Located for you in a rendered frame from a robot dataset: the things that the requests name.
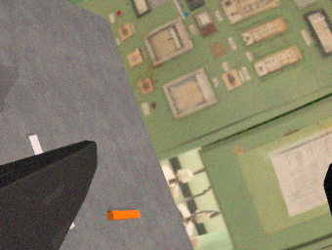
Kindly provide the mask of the orange domino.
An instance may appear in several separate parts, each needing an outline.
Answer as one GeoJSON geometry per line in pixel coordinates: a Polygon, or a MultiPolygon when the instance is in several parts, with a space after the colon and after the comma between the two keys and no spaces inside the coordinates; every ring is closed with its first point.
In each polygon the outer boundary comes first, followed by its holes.
{"type": "Polygon", "coordinates": [[[111,211],[107,212],[107,218],[109,220],[130,220],[138,219],[140,217],[139,211],[111,211]]]}

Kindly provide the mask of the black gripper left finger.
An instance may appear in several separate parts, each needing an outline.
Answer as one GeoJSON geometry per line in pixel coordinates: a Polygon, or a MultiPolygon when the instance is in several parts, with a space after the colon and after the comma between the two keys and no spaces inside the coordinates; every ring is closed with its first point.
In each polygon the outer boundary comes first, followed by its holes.
{"type": "Polygon", "coordinates": [[[98,165],[88,141],[0,165],[0,250],[59,250],[98,165]]]}

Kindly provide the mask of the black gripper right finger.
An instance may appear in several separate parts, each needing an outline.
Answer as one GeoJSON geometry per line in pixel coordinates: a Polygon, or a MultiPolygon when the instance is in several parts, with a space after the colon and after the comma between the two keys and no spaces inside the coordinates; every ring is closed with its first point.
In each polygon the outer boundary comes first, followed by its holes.
{"type": "Polygon", "coordinates": [[[329,164],[328,166],[328,172],[325,174],[324,178],[324,189],[325,189],[325,197],[327,197],[327,201],[329,204],[329,209],[331,209],[331,215],[332,215],[332,164],[329,164]]]}

